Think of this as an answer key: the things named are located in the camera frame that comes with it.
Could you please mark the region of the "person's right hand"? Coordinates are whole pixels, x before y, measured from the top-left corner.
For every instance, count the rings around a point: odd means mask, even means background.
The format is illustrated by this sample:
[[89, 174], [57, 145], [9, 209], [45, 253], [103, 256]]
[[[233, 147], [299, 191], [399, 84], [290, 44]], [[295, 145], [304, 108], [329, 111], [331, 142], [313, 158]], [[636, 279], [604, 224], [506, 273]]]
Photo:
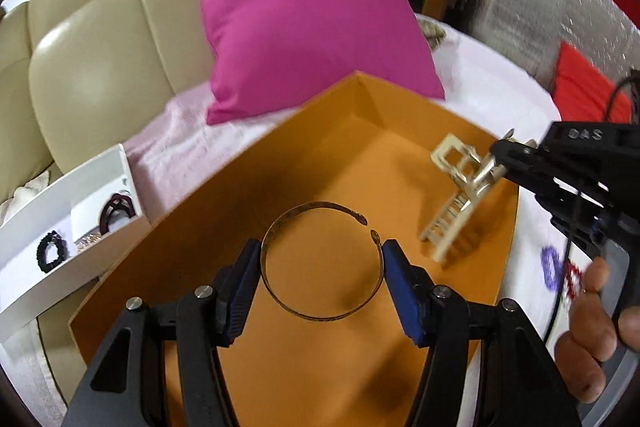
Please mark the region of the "person's right hand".
[[590, 263], [584, 290], [570, 307], [570, 328], [554, 347], [556, 366], [570, 394], [581, 403], [596, 401], [606, 386], [601, 363], [614, 355], [618, 340], [639, 351], [639, 307], [625, 309], [617, 327], [604, 311], [600, 291], [608, 283], [610, 269], [601, 257]]

